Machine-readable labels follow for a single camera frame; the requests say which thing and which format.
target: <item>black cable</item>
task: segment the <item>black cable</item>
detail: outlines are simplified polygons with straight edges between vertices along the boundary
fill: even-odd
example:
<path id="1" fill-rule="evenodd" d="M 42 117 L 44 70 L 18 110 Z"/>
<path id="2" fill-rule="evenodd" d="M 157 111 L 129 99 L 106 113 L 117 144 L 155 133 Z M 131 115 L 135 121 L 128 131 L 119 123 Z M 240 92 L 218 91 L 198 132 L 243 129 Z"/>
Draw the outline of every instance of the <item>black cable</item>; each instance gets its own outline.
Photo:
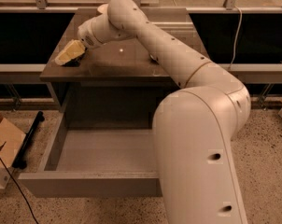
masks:
<path id="1" fill-rule="evenodd" d="M 22 197 L 23 197 L 24 200 L 27 202 L 27 205 L 28 205 L 29 210 L 30 210 L 30 212 L 31 212 L 32 218 L 35 220 L 35 223 L 38 224 L 38 221 L 37 221 L 36 218 L 35 218 L 35 215 L 34 215 L 32 209 L 31 209 L 31 206 L 30 206 L 30 204 L 29 204 L 29 202 L 28 202 L 26 196 L 23 194 L 23 192 L 22 192 L 22 190 L 21 190 L 19 184 L 18 184 L 17 181 L 14 179 L 14 177 L 12 176 L 12 174 L 10 173 L 10 171 L 8 170 L 8 168 L 5 166 L 5 164 L 4 164 L 4 162 L 2 161 L 1 157 L 0 157 L 0 162 L 2 162 L 3 166 L 5 167 L 5 169 L 7 170 L 8 174 L 9 174 L 9 176 L 10 176 L 11 179 L 14 181 L 14 183 L 17 185 L 17 187 L 18 187 L 18 189 L 19 189 L 19 191 L 20 191 Z"/>

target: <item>speckled floor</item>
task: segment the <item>speckled floor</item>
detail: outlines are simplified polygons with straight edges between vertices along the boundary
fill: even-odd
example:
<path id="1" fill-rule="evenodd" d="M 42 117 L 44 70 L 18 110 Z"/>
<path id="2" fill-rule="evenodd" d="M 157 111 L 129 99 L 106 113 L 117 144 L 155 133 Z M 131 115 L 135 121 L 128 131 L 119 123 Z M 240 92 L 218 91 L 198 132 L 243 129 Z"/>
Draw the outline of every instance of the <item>speckled floor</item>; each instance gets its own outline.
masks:
<path id="1" fill-rule="evenodd" d="M 282 224 L 282 119 L 278 110 L 252 110 L 249 121 L 233 141 L 236 171 L 249 224 Z M 25 132 L 35 111 L 4 111 L 3 115 Z M 49 140 L 57 111 L 45 111 L 28 167 L 34 172 Z M 39 223 L 155 224 L 167 223 L 162 198 L 36 198 L 21 185 Z M 34 223 L 25 201 L 9 181 L 0 194 L 0 224 Z"/>

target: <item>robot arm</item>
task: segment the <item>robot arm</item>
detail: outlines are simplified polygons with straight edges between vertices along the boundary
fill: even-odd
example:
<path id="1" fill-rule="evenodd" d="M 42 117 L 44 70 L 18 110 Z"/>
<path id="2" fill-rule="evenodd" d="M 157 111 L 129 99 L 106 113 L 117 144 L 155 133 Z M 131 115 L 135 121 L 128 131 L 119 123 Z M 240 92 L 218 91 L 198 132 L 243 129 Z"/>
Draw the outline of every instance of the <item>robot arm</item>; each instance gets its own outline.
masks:
<path id="1" fill-rule="evenodd" d="M 88 49 L 135 37 L 181 88 L 153 123 L 169 223 L 247 223 L 231 152 L 250 111 L 242 82 L 149 22 L 132 0 L 111 0 L 78 37 Z"/>

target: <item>black panel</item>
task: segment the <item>black panel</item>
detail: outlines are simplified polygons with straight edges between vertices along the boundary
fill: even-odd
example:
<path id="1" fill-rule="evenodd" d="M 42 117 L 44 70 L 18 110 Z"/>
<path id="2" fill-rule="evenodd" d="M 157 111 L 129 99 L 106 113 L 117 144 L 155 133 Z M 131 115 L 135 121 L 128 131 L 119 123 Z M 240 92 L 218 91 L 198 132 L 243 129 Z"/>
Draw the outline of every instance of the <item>black panel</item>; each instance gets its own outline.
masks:
<path id="1" fill-rule="evenodd" d="M 210 58 L 230 63 L 239 14 L 190 14 Z M 282 62 L 282 14 L 243 14 L 235 63 Z"/>
<path id="2" fill-rule="evenodd" d="M 266 84 L 245 84 L 251 95 L 260 95 Z M 282 84 L 274 84 L 269 94 L 282 96 Z"/>
<path id="3" fill-rule="evenodd" d="M 50 98 L 47 85 L 14 85 L 21 98 Z"/>
<path id="4" fill-rule="evenodd" d="M 72 13 L 0 13 L 0 63 L 47 63 Z"/>

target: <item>open drawer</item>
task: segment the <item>open drawer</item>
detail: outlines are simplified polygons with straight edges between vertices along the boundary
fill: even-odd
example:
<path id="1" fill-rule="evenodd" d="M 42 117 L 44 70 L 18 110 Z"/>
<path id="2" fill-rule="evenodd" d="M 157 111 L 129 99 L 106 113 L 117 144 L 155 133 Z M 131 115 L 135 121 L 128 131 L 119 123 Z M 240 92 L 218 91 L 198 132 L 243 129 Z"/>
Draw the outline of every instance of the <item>open drawer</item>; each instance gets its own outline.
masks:
<path id="1" fill-rule="evenodd" d="M 36 197 L 160 196 L 151 123 L 166 94 L 71 84 L 38 171 L 19 180 Z"/>

